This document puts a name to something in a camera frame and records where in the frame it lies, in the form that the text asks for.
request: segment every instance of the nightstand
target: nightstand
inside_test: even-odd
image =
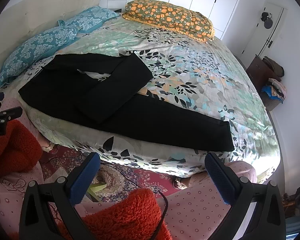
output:
[[[262,87],[266,84],[269,78],[274,78],[281,82],[281,78],[278,77],[262,60],[258,55],[255,56],[250,66],[247,68],[251,82],[256,88],[260,98],[268,111],[273,110],[279,103],[279,100],[270,99],[265,92],[261,92]]]
[[[122,12],[122,9],[120,8],[115,8],[115,9],[110,9],[109,8],[109,10],[112,10],[112,11],[114,11],[114,12],[117,12],[117,13],[119,13],[119,12]]]

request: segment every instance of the folded black fabric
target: folded black fabric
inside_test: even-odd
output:
[[[99,81],[77,69],[111,76]],[[234,150],[229,122],[137,94],[151,78],[135,54],[66,54],[48,63],[19,94],[45,114],[97,130],[197,150]]]
[[[77,108],[97,123],[102,123],[152,78],[151,71],[133,53],[117,65],[110,77],[80,98]]]

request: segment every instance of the patterned rug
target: patterned rug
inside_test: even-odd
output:
[[[82,153],[63,146],[58,146],[58,150],[54,154],[44,153],[43,158],[40,160],[44,179],[51,177],[60,167],[69,174],[85,160],[87,155],[88,153]],[[54,157],[71,157],[75,159],[56,158],[52,160]],[[137,188],[132,182],[126,180],[122,174],[140,187],[148,187],[153,191],[160,190],[165,196],[178,191],[172,186],[173,176],[168,174],[155,173],[103,161],[101,161],[101,164],[92,183],[107,183],[106,188],[97,192],[97,196],[103,202],[121,201],[128,196],[130,191]]]

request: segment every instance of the yellow patterned pillow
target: yellow patterned pillow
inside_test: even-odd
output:
[[[202,14],[171,3],[156,0],[134,0],[122,15],[126,20],[185,34],[199,41],[213,41],[212,22]]]

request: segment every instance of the folded clothes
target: folded clothes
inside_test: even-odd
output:
[[[266,92],[269,98],[279,100],[281,103],[283,103],[284,99],[276,93],[275,89],[272,86],[263,86],[261,92]]]
[[[281,96],[282,98],[284,98],[284,94],[281,93],[281,90],[279,90],[276,86],[274,86],[270,81],[267,81],[266,85],[271,86],[272,89],[274,89],[274,91]]]
[[[277,88],[279,90],[279,92],[281,92],[283,94],[283,99],[286,98],[287,95],[287,89],[284,85],[282,85],[282,83],[280,83],[279,81],[277,81],[274,78],[269,78],[269,82],[272,83],[272,85]]]

